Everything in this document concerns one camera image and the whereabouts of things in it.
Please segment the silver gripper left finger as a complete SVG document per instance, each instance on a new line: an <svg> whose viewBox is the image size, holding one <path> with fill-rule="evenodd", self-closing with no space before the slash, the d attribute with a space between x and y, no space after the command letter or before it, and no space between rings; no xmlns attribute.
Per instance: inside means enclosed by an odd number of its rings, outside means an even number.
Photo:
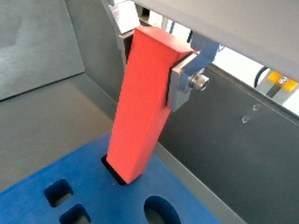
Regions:
<svg viewBox="0 0 299 224"><path fill-rule="evenodd" d="M132 45L132 40L134 40L134 34L135 31L131 30L123 34L119 35L118 40L119 40L119 48L122 51L122 59L123 59L123 65L127 65L127 60L128 60L128 55L131 51L131 45Z"/></svg>

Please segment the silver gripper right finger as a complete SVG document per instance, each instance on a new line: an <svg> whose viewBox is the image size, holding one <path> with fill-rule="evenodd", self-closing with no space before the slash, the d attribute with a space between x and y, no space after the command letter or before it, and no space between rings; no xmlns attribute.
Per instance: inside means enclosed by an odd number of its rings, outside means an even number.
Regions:
<svg viewBox="0 0 299 224"><path fill-rule="evenodd" d="M203 91L210 78L203 74L207 65L215 60L220 44L199 33L191 35L194 50L171 68L167 107L176 111L190 100L192 90Z"/></svg>

